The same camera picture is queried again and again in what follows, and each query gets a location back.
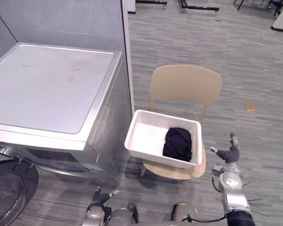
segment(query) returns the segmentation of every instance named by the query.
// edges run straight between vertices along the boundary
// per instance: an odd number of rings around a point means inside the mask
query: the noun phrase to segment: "black cloth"
[[[192,158],[190,132],[182,128],[170,128],[166,133],[163,155],[174,159],[190,161]]]

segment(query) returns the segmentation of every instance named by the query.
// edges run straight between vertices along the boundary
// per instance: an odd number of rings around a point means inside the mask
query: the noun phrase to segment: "washing machine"
[[[38,168],[116,186],[131,118],[121,52],[15,45],[0,59],[0,226],[33,197]]]

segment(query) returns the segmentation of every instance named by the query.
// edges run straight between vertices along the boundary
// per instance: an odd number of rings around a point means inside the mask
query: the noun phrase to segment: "white laundry basket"
[[[190,132],[192,139],[190,162],[163,156],[166,133],[171,127],[180,127]],[[127,133],[125,147],[134,157],[187,169],[201,164],[201,125],[197,121],[137,110]]]

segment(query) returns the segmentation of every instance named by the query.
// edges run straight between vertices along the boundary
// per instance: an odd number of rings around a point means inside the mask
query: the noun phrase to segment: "chair seat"
[[[188,169],[181,169],[173,166],[164,165],[148,160],[143,161],[144,167],[154,174],[161,177],[176,179],[176,180],[190,180],[201,177],[207,166],[206,152],[202,143],[202,163]]]

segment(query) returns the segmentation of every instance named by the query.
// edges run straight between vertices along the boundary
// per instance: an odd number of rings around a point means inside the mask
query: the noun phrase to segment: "round door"
[[[30,163],[0,161],[0,226],[11,224],[30,201],[38,185],[38,171]]]

